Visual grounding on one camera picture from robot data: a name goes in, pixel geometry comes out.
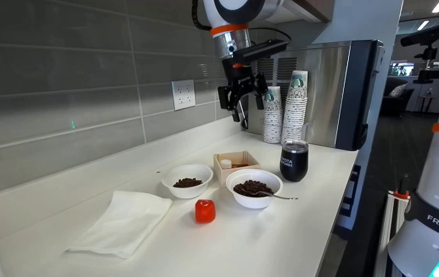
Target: ceiling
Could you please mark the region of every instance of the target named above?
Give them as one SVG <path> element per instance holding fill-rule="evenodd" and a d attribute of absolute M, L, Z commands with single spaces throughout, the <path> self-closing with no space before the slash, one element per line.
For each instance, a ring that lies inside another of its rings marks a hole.
<path fill-rule="evenodd" d="M 404 0 L 401 18 L 403 20 L 426 19 L 430 16 L 439 16 L 438 13 L 432 13 L 439 0 Z"/>
<path fill-rule="evenodd" d="M 425 19 L 400 22 L 397 29 L 397 35 L 403 35 L 405 33 L 415 33 L 418 31 L 418 27 L 425 21 Z M 428 23 L 423 28 L 424 30 L 433 26 L 439 25 L 439 18 L 428 19 Z"/>

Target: black tumbler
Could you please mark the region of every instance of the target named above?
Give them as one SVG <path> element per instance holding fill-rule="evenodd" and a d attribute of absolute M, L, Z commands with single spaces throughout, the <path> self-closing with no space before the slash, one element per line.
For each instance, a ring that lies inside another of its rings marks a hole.
<path fill-rule="evenodd" d="M 309 170 L 309 144 L 303 140 L 285 140 L 281 145 L 281 174 L 288 181 L 298 182 Z"/>

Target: metal spoon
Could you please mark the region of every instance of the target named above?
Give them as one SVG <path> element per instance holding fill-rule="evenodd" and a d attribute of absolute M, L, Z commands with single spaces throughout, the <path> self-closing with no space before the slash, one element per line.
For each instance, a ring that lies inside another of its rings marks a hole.
<path fill-rule="evenodd" d="M 298 199 L 298 197 L 283 197 L 283 196 L 274 195 L 272 193 L 265 192 L 265 191 L 258 191 L 256 193 L 251 193 L 251 192 L 246 191 L 244 188 L 241 188 L 241 189 L 242 189 L 242 191 L 245 191 L 246 193 L 248 193 L 250 195 L 258 195 L 259 193 L 262 193 L 262 194 L 265 194 L 265 195 L 268 195 L 268 196 L 272 196 L 272 197 L 276 197 L 276 198 L 283 199 L 283 200 L 297 200 Z"/>

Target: floor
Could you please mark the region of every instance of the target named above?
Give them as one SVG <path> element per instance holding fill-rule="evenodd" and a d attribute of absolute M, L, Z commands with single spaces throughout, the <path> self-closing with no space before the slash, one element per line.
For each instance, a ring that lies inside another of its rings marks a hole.
<path fill-rule="evenodd" d="M 347 244 L 331 239 L 320 277 L 373 275 L 385 194 L 397 188 L 406 174 L 408 190 L 418 186 L 433 135 L 431 128 L 437 121 L 437 114 L 379 118 L 353 231 Z M 339 265 L 329 261 L 339 256 Z"/>

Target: tile backsplash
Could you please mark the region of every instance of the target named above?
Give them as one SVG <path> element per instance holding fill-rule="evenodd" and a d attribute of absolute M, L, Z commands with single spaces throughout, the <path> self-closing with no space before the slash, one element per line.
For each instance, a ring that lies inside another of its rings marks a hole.
<path fill-rule="evenodd" d="M 229 116 L 190 7 L 0 0 L 0 191 Z M 174 111 L 171 81 L 183 79 L 196 106 Z"/>

